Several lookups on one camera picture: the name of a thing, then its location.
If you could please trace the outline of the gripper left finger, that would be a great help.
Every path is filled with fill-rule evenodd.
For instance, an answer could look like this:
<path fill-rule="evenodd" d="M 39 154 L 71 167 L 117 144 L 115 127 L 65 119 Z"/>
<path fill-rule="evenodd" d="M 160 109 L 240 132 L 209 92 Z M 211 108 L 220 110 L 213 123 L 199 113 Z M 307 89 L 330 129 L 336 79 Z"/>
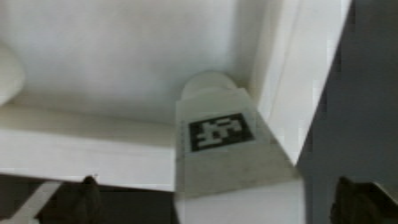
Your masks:
<path fill-rule="evenodd" d="M 46 181 L 7 224 L 103 224 L 99 185 L 92 176 L 80 183 Z"/>

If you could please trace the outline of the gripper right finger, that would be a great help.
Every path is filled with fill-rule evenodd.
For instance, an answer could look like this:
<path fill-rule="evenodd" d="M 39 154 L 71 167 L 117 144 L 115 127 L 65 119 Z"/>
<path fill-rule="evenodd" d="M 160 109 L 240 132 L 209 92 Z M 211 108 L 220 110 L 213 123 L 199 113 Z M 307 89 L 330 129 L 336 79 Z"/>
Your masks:
<path fill-rule="evenodd" d="M 398 224 L 398 185 L 339 177 L 330 224 Z"/>

